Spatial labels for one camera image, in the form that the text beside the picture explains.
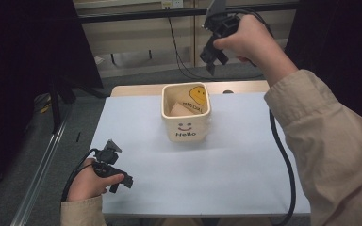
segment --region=gray floor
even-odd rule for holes
[[[110,93],[115,86],[120,85],[176,83],[196,80],[263,79],[261,72],[250,65],[229,64],[224,67],[217,67],[214,77],[209,75],[205,68],[191,69],[195,77],[191,79],[189,78],[190,75],[185,76],[179,70],[167,70],[173,62],[165,64],[164,61],[159,60],[159,62],[162,64],[156,65],[155,72],[148,72],[149,70],[147,70],[144,73],[145,69],[153,66],[142,63],[133,66],[137,70],[132,71],[134,73],[132,75],[120,73],[118,69],[106,70],[107,77],[103,78],[105,87],[98,89],[98,91]],[[118,66],[116,67],[125,67],[120,65],[121,61],[117,63]],[[74,89],[74,94],[77,96],[74,104],[60,104],[62,112],[70,112],[69,118],[52,162],[47,169],[46,177],[41,181],[41,189],[38,190],[38,196],[33,202],[33,208],[26,219],[26,225],[59,225],[59,200],[62,188],[73,167],[91,145],[105,100],[90,96],[79,89]],[[28,126],[23,147],[13,159],[7,174],[0,182],[0,225],[9,225],[12,222],[52,138],[51,111],[48,110],[43,114],[37,111],[43,104],[44,102],[37,102],[36,113]],[[134,226],[139,225],[139,221],[136,218],[116,218],[115,224]],[[289,225],[310,224],[308,217],[296,217],[292,219]]]

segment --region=jacket cuff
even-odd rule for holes
[[[62,202],[60,222],[67,225],[106,225],[102,214],[102,196],[76,202]]]
[[[338,102],[327,85],[306,70],[292,73],[274,84],[264,99],[283,128]]]

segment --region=right hand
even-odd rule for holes
[[[272,35],[253,15],[245,15],[238,31],[213,42],[217,49],[233,51],[240,61],[252,61],[265,75],[270,86],[298,71]]]
[[[265,50],[279,48],[266,26],[253,15],[243,16],[236,33],[215,40],[213,45],[217,49],[229,49],[241,61],[250,60],[254,64],[260,64],[266,54]]]

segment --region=left hand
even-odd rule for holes
[[[85,160],[84,166],[90,165],[94,161],[93,158],[88,158]],[[107,186],[118,184],[123,179],[124,175],[122,174],[101,178],[96,175],[92,166],[88,166],[74,178],[70,186],[67,202],[82,201],[100,196],[107,192]]]

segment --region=beige sleeve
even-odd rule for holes
[[[77,202],[62,202],[61,226],[106,226],[102,214],[102,196]]]
[[[362,225],[362,118],[304,70],[265,100],[294,153],[312,225]]]

